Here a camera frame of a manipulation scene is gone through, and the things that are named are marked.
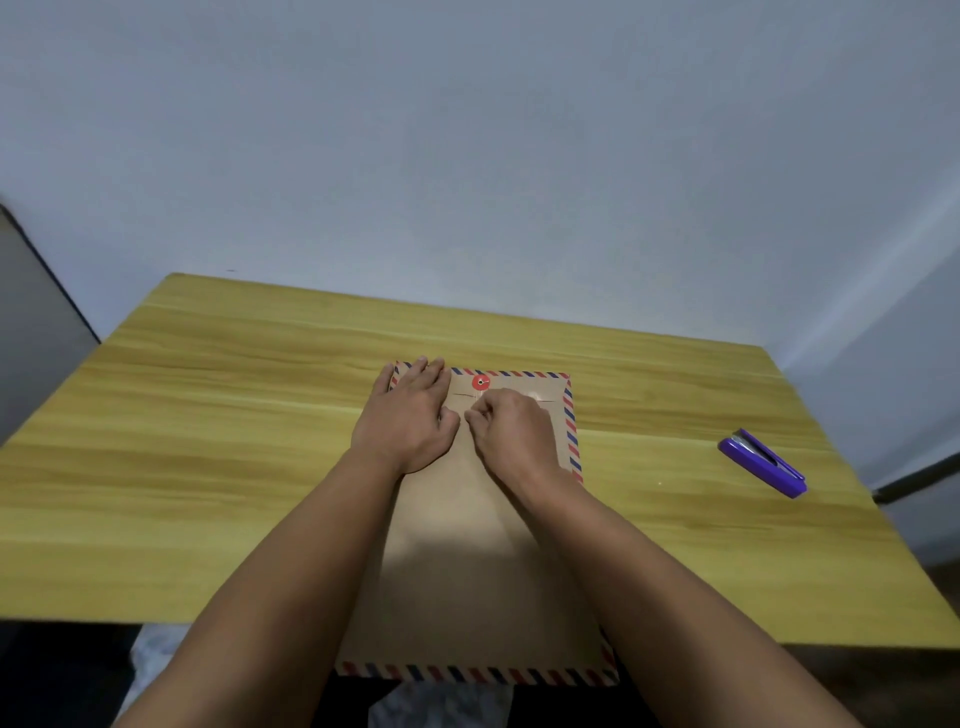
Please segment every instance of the left hand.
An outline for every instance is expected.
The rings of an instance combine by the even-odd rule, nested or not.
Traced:
[[[426,468],[450,449],[460,416],[443,406],[450,370],[442,359],[428,365],[421,356],[391,391],[393,373],[394,365],[387,364],[373,383],[350,449],[384,458],[403,475]]]

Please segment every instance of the forearm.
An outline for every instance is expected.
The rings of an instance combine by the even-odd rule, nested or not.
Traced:
[[[349,450],[213,596],[125,725],[153,725],[133,721],[154,715],[152,702],[163,704],[164,725],[308,719],[397,478]]]
[[[529,504],[665,726],[855,726],[723,596],[565,474]]]

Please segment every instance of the purple stapler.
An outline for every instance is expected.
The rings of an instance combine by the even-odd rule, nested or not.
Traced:
[[[785,496],[797,497],[806,493],[806,479],[747,430],[738,429],[717,443],[717,448],[741,468]]]

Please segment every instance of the hand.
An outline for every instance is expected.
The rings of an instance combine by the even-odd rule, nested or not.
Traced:
[[[550,414],[536,400],[511,389],[491,389],[464,417],[487,468],[524,504],[544,479],[563,470]]]
[[[350,449],[382,457],[397,476],[415,473],[445,454],[453,444],[460,417],[443,406],[450,388],[450,370],[421,356],[390,391],[394,365],[387,364],[373,383]]]

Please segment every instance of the gray door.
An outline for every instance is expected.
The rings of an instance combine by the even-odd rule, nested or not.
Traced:
[[[0,445],[97,339],[0,207]]]

